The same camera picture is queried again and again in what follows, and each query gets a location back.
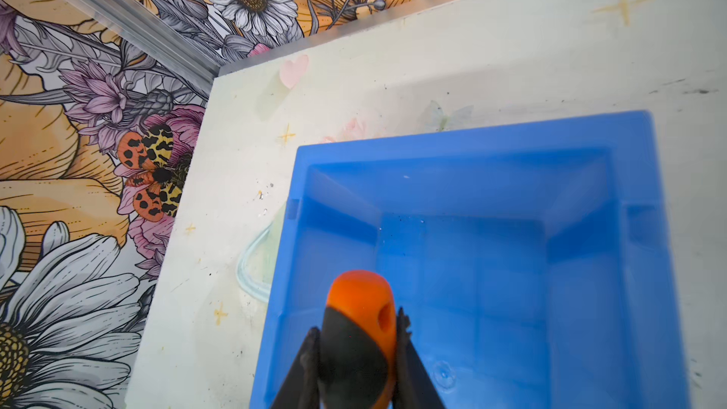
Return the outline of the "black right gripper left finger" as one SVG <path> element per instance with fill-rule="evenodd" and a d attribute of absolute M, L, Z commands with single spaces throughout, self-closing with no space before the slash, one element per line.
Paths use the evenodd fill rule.
<path fill-rule="evenodd" d="M 271 405 L 272 409 L 317 409 L 319 391 L 320 331 L 307 333 L 293 364 Z"/>

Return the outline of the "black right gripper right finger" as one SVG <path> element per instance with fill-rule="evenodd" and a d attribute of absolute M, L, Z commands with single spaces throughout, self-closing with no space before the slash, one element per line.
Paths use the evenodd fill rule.
<path fill-rule="evenodd" d="M 411 321 L 403 308 L 397 315 L 394 409 L 445 409 L 411 340 Z"/>

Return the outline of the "orange black screwdriver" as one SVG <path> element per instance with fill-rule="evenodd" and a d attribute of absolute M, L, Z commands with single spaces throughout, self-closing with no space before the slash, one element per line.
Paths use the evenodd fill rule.
<path fill-rule="evenodd" d="M 380 275 L 348 271 L 331 284 L 320 336 L 325 408 L 386 408 L 396 385 L 396 306 Z"/>

